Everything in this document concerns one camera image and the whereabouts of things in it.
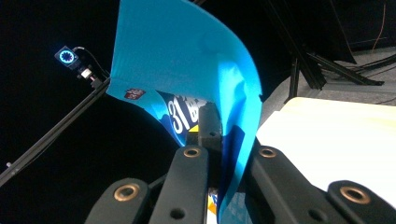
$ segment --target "sticker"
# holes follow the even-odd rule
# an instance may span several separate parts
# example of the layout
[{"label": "sticker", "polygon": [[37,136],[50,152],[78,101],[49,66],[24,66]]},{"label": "sticker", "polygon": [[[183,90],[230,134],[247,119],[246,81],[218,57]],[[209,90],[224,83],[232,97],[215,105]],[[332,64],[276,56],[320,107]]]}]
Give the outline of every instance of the sticker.
[{"label": "sticker", "polygon": [[198,124],[198,111],[207,101],[158,91],[169,112],[169,119],[176,134],[186,135]]},{"label": "sticker", "polygon": [[125,98],[129,100],[138,100],[142,95],[144,95],[146,92],[143,90],[139,89],[129,89],[125,93]]}]

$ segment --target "blue paper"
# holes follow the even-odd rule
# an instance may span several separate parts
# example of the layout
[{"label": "blue paper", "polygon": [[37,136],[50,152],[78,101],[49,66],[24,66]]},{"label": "blue paper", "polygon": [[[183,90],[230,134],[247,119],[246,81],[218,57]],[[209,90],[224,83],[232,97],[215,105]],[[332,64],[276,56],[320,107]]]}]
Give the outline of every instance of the blue paper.
[{"label": "blue paper", "polygon": [[237,36],[188,1],[121,0],[107,93],[146,109],[181,146],[198,108],[216,104],[219,219],[244,173],[262,108],[257,70]]}]

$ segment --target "cable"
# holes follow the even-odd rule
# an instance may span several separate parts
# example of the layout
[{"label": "cable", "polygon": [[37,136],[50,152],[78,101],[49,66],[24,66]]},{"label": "cable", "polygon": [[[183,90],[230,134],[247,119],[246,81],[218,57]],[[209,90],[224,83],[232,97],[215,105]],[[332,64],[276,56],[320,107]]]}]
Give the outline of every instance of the cable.
[{"label": "cable", "polygon": [[363,74],[365,72],[372,71],[381,67],[385,67],[393,63],[396,63],[396,54],[393,54],[391,56],[388,56],[387,58],[375,62],[366,63],[364,65],[350,65],[350,66],[346,66],[346,68],[358,74]]},{"label": "cable", "polygon": [[396,97],[395,97],[395,98],[392,98],[392,99],[390,99],[390,100],[387,100],[387,101],[383,101],[383,102],[376,103],[376,105],[382,105],[382,104],[384,104],[384,103],[389,103],[389,102],[392,102],[392,101],[394,101],[394,100],[396,100]]},{"label": "cable", "polygon": [[73,48],[73,51],[76,51],[77,49],[82,49],[82,50],[85,50],[87,53],[89,53],[91,55],[91,57],[93,58],[93,60],[96,62],[96,64],[99,66],[100,70],[102,71],[102,76],[105,78],[108,78],[108,72],[105,69],[103,69],[103,67],[96,60],[95,56],[93,56],[93,54],[89,50],[87,50],[83,47],[75,47],[75,48]]},{"label": "cable", "polygon": [[382,73],[388,72],[388,71],[390,71],[390,70],[392,70],[392,69],[394,69],[394,68],[396,68],[396,66],[390,67],[390,68],[388,68],[388,69],[385,69],[384,71],[381,71],[381,72],[372,74],[372,75],[367,76],[367,77],[374,77],[374,76],[380,75],[380,74],[382,74]]},{"label": "cable", "polygon": [[382,35],[382,31],[384,30],[384,24],[385,24],[385,14],[387,11],[387,1],[384,1],[384,13],[382,14],[382,25],[381,25],[381,31],[379,32],[378,37],[376,38],[376,41],[374,42],[373,48],[372,48],[372,53],[375,49],[376,43],[378,42],[379,38]]}]

